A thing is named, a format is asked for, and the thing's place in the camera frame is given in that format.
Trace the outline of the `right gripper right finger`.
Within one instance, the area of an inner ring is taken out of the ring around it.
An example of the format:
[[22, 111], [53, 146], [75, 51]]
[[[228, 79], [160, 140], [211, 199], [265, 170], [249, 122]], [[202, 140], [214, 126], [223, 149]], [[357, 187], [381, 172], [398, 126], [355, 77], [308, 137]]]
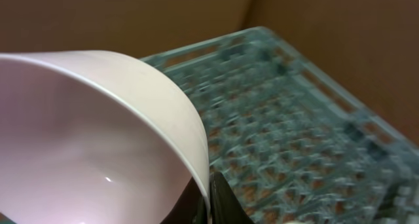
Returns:
[[209, 186], [213, 224], [255, 224], [221, 172], [211, 174]]

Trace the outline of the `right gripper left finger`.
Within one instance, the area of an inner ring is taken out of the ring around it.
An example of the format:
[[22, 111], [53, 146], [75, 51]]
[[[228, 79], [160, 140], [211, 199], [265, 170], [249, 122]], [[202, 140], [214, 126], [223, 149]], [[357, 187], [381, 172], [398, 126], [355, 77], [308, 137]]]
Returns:
[[207, 224], [206, 204], [193, 178], [160, 224]]

